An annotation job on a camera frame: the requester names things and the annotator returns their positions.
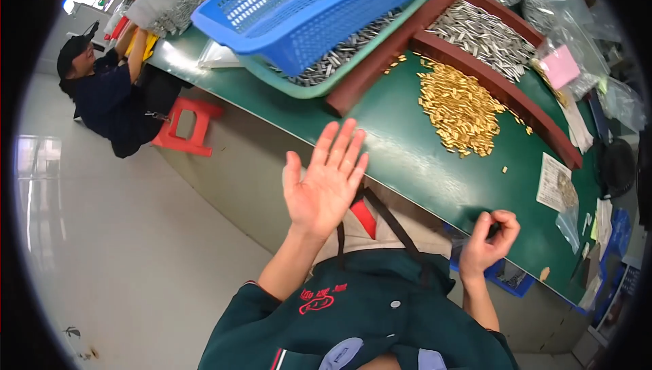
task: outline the red embroidered logo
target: red embroidered logo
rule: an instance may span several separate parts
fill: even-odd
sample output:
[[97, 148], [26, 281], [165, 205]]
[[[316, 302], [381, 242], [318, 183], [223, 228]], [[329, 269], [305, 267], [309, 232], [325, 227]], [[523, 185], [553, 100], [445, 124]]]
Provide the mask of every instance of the red embroidered logo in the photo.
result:
[[315, 294], [312, 291], [306, 291], [306, 289], [304, 288], [299, 298], [303, 299], [304, 301], [309, 301], [312, 299], [314, 295]]
[[328, 295], [329, 291], [330, 288], [322, 289], [320, 292], [317, 293], [317, 298], [321, 298], [322, 296]]
[[320, 309], [328, 308], [335, 301], [330, 295], [323, 296], [321, 298], [315, 298], [314, 300], [306, 303], [298, 309], [298, 312], [301, 315], [305, 315], [308, 311], [319, 311]]
[[[332, 290], [334, 293], [340, 293], [342, 291], [346, 291], [346, 284], [336, 285], [335, 289]], [[298, 312], [301, 315], [305, 315], [308, 311], [319, 311], [320, 309], [328, 308], [332, 305], [333, 302], [335, 302], [335, 298], [329, 295], [329, 292], [330, 287], [322, 289], [321, 291], [317, 292], [317, 296], [313, 298], [314, 293], [312, 291], [303, 289], [301, 295], [299, 295], [299, 298], [309, 302], [305, 305], [302, 305], [298, 309]]]

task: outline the blue plastic basket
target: blue plastic basket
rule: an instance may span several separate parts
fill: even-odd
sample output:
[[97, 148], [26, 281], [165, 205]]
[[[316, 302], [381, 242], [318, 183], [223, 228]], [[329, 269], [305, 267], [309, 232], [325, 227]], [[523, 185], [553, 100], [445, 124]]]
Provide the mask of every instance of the blue plastic basket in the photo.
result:
[[408, 0], [206, 0], [195, 26], [238, 55], [298, 75], [350, 34]]

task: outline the pink paper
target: pink paper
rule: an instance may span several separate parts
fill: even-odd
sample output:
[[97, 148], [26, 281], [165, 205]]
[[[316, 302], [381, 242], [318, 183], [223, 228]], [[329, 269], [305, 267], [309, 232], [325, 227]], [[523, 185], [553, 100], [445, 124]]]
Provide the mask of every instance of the pink paper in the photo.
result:
[[575, 63], [566, 45], [557, 48], [556, 51], [542, 59], [544, 69], [550, 85], [558, 90], [564, 87], [569, 81], [580, 75], [580, 69]]

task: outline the black cap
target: black cap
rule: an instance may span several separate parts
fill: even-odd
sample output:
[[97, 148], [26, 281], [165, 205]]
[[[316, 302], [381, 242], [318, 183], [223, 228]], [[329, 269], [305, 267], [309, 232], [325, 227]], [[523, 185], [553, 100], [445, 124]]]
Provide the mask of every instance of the black cap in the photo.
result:
[[66, 79], [66, 75], [72, 67], [72, 59], [86, 51], [88, 43], [95, 36], [99, 26], [99, 21], [95, 22], [91, 27], [91, 32], [85, 35], [73, 36], [63, 45], [59, 52], [59, 58], [57, 58], [57, 73], [59, 73], [61, 80]]

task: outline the forearm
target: forearm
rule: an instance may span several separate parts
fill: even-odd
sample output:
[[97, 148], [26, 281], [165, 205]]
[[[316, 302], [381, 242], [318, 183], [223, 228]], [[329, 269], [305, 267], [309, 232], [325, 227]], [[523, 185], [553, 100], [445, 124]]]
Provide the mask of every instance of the forearm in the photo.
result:
[[476, 320], [483, 328], [500, 332], [498, 316], [493, 309], [489, 291], [484, 277], [473, 279], [461, 278], [464, 287], [464, 299], [461, 308]]
[[129, 76], [131, 76], [131, 83], [134, 83], [140, 75], [146, 47], [147, 31], [138, 31], [138, 33], [135, 35], [134, 46], [131, 48], [129, 59], [126, 61], [127, 66], [129, 66]]
[[284, 301], [305, 282], [323, 244], [322, 240], [291, 226], [280, 249], [260, 274], [258, 285]]
[[126, 49], [129, 48], [129, 43], [131, 43], [136, 29], [138, 27], [133, 22], [130, 22], [125, 32], [118, 38], [118, 42], [114, 47], [115, 52], [118, 54], [118, 60], [122, 60], [125, 57]]

